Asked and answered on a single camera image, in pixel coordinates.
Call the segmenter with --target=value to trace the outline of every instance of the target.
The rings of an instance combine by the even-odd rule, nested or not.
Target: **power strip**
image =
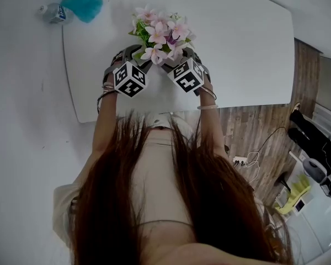
[[[241,164],[243,162],[243,164],[246,163],[246,161],[248,160],[247,157],[240,157],[240,156],[236,156],[233,158],[233,162],[235,163],[236,161],[239,161],[239,163]]]

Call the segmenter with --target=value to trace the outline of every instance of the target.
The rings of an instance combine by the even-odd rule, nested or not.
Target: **long brown hair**
[[[265,223],[247,181],[213,152],[211,136],[197,131],[186,139],[171,121],[173,163],[179,192],[187,207],[197,242],[227,253],[293,264],[289,239],[279,239]],[[141,209],[131,204],[132,172],[151,128],[130,113],[120,119],[105,152],[81,187],[71,215],[74,265],[141,264],[137,231]]]

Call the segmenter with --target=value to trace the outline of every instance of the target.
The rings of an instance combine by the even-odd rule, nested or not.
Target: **white table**
[[[137,44],[131,14],[153,7],[188,17],[195,51],[210,70],[220,107],[289,103],[294,73],[291,14],[269,0],[104,0],[89,24],[64,26],[63,42],[71,95],[81,123],[97,119],[104,70],[123,48]],[[134,99],[118,96],[117,112],[194,110],[199,99],[172,84],[153,66],[150,85]]]

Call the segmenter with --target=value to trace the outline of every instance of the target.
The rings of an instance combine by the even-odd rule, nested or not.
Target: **beige shirt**
[[[167,115],[150,118],[153,127],[169,128]],[[183,135],[189,137],[191,127],[181,118],[173,118]],[[67,184],[54,190],[53,230],[66,243],[71,201],[78,196],[79,184]],[[183,199],[177,189],[172,158],[170,130],[152,130],[135,166],[132,178],[132,205],[136,212],[143,206],[141,223],[169,220],[191,225]]]

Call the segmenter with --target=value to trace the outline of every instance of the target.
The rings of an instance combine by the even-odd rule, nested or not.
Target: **shoulder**
[[[53,230],[68,247],[70,244],[69,211],[72,200],[78,196],[79,189],[79,184],[67,184],[57,187],[53,194]]]

